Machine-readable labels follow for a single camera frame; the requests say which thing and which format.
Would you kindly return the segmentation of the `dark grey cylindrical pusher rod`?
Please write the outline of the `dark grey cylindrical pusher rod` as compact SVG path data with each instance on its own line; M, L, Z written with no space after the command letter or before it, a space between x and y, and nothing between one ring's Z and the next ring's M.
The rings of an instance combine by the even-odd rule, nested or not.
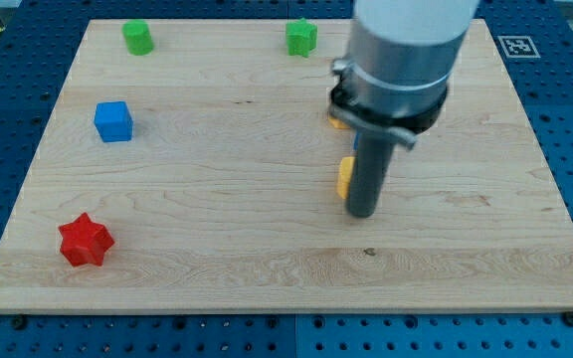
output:
M391 162L394 144L360 133L345 206L350 215L373 215Z

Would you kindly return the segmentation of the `robot arm silver white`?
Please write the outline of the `robot arm silver white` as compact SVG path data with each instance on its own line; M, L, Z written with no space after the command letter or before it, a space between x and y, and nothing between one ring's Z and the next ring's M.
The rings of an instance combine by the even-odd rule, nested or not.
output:
M376 209L392 154L412 149L440 115L448 80L479 0L357 0L329 114L356 131L345 206Z

